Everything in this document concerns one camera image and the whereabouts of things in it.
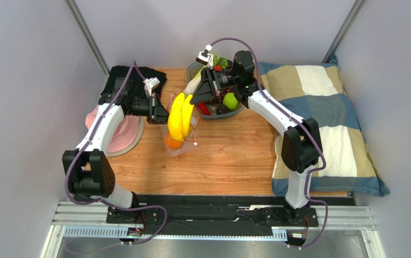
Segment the yellow bananas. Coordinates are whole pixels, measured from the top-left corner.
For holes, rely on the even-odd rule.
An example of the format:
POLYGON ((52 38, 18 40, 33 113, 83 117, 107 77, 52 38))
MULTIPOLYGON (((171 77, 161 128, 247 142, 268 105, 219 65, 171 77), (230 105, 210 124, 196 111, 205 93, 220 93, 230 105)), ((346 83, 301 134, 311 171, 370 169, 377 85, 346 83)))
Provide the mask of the yellow bananas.
POLYGON ((190 123, 194 105, 190 104, 193 95, 180 93, 174 99, 168 117, 167 128, 170 137, 178 142, 183 142, 190 132, 190 123))

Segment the green apple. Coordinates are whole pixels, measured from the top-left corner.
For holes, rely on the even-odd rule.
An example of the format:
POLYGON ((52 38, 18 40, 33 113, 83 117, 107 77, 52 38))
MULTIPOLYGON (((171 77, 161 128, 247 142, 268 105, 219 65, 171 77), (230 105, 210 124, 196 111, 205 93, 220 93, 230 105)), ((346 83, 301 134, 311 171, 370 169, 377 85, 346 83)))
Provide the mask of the green apple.
POLYGON ((235 110, 238 106, 238 100, 235 98, 235 94, 233 92, 229 92, 223 97, 222 104, 228 110, 235 110))

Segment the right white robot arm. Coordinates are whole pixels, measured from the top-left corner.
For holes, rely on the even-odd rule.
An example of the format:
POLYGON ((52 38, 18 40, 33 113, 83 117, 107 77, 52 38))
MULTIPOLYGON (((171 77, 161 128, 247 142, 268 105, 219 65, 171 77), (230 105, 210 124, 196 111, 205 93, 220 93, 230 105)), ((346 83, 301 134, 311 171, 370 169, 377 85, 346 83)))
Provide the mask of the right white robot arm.
POLYGON ((303 119, 277 102, 258 82, 252 53, 239 51, 229 68, 218 71, 210 47, 199 52, 196 62, 204 65, 192 93, 191 104, 210 101, 230 88, 237 101, 255 111, 282 135, 281 158, 289 169, 288 191, 282 217, 291 225, 304 221, 310 208, 309 174, 318 163, 321 137, 315 119, 303 119))

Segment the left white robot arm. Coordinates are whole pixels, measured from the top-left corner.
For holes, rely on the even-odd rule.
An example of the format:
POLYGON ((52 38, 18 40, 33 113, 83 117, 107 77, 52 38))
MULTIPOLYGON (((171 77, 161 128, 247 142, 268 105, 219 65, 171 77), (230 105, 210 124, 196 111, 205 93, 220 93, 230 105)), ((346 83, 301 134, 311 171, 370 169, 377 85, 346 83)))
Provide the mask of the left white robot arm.
POLYGON ((146 117, 150 124, 165 124, 168 112, 153 89, 158 78, 143 81, 142 97, 129 96, 130 83, 124 79, 121 87, 99 100, 97 116, 84 139, 74 150, 65 151, 62 163, 66 174, 65 192, 75 204, 102 202, 115 209, 136 209, 136 194, 116 183, 115 173, 107 159, 111 139, 125 116, 146 117))

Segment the clear orange zip top bag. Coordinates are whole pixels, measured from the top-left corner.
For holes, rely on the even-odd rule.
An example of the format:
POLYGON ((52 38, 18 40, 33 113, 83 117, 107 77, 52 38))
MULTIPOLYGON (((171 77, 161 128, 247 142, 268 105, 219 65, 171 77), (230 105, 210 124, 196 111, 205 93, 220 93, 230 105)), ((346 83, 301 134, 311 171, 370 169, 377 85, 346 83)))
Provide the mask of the clear orange zip top bag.
POLYGON ((190 104, 191 99, 192 95, 184 92, 171 96, 167 124, 161 125, 168 156, 191 152, 199 147, 195 136, 201 114, 196 106, 190 104))

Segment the orange fruit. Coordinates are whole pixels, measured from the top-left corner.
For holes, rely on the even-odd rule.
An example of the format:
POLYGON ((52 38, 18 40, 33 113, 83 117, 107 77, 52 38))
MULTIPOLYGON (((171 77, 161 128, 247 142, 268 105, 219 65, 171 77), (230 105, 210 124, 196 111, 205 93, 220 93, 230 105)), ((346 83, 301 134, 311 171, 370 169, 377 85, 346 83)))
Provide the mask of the orange fruit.
POLYGON ((166 147, 171 148, 171 149, 179 149, 182 147, 183 142, 182 141, 177 141, 171 138, 170 134, 167 133, 164 136, 164 144, 166 147))

